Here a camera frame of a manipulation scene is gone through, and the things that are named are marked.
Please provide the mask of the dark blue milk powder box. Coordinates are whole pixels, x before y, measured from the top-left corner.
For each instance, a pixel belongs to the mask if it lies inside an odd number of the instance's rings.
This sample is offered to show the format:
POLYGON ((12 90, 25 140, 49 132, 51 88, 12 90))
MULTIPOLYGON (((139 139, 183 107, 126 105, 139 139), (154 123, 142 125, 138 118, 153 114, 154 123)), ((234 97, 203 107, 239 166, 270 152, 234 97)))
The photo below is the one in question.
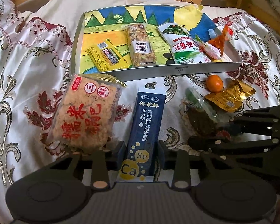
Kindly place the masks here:
POLYGON ((127 143, 127 155, 122 161, 117 181, 153 181, 154 148, 159 137, 165 100, 164 89, 138 90, 127 143))

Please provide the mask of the rice cracker snack bag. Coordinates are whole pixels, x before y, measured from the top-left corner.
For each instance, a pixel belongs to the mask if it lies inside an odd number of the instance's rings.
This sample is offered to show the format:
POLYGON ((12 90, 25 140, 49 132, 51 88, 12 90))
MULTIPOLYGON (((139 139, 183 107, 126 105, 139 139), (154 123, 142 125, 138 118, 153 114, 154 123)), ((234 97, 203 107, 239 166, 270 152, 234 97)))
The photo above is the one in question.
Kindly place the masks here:
POLYGON ((93 153, 112 134, 126 84, 107 74, 74 74, 52 119, 47 141, 93 153))

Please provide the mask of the green dark snack packet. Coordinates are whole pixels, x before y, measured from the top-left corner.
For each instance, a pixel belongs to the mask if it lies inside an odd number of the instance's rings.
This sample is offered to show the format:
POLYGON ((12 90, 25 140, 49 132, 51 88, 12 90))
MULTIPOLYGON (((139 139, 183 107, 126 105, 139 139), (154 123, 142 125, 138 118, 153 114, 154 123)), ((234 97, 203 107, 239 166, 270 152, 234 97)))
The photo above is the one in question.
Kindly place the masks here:
POLYGON ((190 125, 197 136, 214 138, 220 117, 211 105, 194 88, 185 90, 186 112, 190 125))

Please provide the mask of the yellow snack bar packet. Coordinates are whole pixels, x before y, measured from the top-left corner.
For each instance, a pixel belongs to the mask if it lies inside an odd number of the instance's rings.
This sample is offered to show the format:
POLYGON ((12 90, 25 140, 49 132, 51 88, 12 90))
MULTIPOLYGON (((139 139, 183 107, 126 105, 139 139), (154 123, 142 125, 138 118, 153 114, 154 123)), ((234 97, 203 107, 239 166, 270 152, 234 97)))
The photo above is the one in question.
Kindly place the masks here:
POLYGON ((130 64, 124 59, 109 39, 90 46, 86 52, 99 72, 127 69, 130 64))

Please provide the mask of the white green pickle packet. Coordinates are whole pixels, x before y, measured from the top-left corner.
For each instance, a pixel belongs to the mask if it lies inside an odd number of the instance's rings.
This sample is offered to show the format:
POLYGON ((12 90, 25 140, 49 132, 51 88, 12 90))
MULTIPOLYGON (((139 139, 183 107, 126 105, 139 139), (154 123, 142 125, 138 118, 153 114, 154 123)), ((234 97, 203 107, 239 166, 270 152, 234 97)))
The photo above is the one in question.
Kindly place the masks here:
POLYGON ((169 45, 176 64, 211 63, 211 59, 203 53, 184 27, 167 22, 159 25, 157 29, 169 45))

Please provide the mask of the nut mix bar packet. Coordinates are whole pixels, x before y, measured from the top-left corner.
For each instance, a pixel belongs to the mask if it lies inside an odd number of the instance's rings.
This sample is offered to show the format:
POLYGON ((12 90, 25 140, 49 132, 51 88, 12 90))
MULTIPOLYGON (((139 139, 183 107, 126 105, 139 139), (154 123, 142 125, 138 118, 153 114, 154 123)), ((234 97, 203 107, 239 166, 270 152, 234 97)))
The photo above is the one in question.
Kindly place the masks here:
POLYGON ((146 27, 142 23, 125 27, 132 67, 154 66, 157 64, 155 52, 150 43, 146 27))

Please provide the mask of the orange red sauce packet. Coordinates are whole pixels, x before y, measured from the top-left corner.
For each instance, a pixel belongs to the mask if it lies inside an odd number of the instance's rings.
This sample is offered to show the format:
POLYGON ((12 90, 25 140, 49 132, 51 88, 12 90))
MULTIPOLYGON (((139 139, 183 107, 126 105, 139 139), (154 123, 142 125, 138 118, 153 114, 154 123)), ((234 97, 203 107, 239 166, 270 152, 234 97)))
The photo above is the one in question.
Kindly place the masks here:
POLYGON ((226 24, 222 30, 222 34, 209 40, 208 43, 217 48, 220 52, 220 55, 222 56, 224 52, 225 42, 230 41, 233 35, 233 30, 229 25, 226 24))

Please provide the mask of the gold foil snack packet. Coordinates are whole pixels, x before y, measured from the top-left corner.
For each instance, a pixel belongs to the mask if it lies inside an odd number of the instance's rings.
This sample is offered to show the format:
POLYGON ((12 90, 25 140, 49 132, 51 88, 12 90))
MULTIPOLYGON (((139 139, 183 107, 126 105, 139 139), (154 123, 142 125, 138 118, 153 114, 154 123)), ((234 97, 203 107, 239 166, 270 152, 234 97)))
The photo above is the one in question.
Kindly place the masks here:
POLYGON ((217 105, 219 108, 234 113, 242 106, 242 101, 255 94, 255 89, 248 84, 234 79, 228 87, 218 93, 210 93, 204 98, 217 105))

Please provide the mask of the small orange tangerine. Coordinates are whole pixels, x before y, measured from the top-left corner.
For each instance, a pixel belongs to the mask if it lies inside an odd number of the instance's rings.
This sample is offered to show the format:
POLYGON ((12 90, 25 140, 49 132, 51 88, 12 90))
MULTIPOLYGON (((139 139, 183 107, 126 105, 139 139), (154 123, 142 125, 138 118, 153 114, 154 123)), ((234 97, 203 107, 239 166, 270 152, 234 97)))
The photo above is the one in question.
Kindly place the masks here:
POLYGON ((223 81, 218 75, 209 75, 206 79, 206 87, 211 93, 223 90, 223 81))

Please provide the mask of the pink white candy packet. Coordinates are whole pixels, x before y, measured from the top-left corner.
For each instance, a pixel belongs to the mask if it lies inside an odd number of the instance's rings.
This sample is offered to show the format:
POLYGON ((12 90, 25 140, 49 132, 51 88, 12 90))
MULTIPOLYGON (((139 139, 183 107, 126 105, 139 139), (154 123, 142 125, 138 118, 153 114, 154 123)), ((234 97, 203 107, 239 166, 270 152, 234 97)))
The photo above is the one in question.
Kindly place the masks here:
POLYGON ((195 34, 195 40, 199 48, 213 60, 221 60, 222 56, 218 48, 209 43, 203 42, 197 34, 195 34))

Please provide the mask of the grey tray with painted lining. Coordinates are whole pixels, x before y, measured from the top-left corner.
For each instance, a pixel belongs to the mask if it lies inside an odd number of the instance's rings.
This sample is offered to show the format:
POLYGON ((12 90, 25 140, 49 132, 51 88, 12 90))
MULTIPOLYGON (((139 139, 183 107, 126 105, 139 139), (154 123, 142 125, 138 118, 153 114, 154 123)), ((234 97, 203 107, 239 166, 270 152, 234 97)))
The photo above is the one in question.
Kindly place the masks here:
POLYGON ((153 49, 157 65, 149 69, 123 69, 122 72, 112 71, 111 74, 123 81, 145 79, 166 75, 183 75, 205 72, 231 72, 242 63, 239 53, 230 42, 225 43, 224 54, 220 60, 210 65, 204 59, 198 65, 177 66, 171 55, 170 46, 163 39, 158 27, 164 23, 176 23, 187 29, 190 36, 198 36, 202 41, 210 40, 209 30, 216 35, 221 32, 215 23, 195 5, 185 7, 165 5, 133 5, 103 8, 83 13, 78 22, 73 50, 71 55, 71 73, 97 73, 90 55, 86 51, 93 45, 103 44, 109 40, 125 61, 131 65, 128 47, 127 26, 143 24, 150 47, 153 49))

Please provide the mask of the floral satin bed cover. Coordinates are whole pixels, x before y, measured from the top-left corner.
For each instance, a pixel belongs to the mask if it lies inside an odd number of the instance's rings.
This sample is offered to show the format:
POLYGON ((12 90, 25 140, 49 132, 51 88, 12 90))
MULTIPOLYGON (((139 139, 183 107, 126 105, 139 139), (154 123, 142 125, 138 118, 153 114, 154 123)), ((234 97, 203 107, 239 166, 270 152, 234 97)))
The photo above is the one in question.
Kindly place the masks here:
MULTIPOLYGON (((262 22, 236 8, 199 6, 219 28, 231 22, 232 44, 243 59, 223 79, 237 78, 256 93, 241 110, 280 105, 280 45, 262 22)), ((33 17, 24 23, 14 0, 0 0, 0 223, 9 223, 9 186, 65 156, 68 148, 46 143, 56 102, 70 78, 72 42, 66 28, 33 17)))

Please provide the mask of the cream blanket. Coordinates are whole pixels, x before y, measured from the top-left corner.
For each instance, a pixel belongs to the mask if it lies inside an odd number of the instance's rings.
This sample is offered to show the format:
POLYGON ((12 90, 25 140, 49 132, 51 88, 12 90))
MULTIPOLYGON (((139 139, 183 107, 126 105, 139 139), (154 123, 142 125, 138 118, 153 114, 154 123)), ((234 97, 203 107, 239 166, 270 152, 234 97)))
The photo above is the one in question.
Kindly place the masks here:
POLYGON ((184 7, 189 5, 189 3, 175 0, 50 0, 34 13, 31 11, 18 12, 18 17, 23 17, 24 23, 28 23, 33 17, 39 17, 50 24, 62 25, 66 28, 70 39, 73 40, 78 22, 84 12, 124 5, 166 5, 184 7))

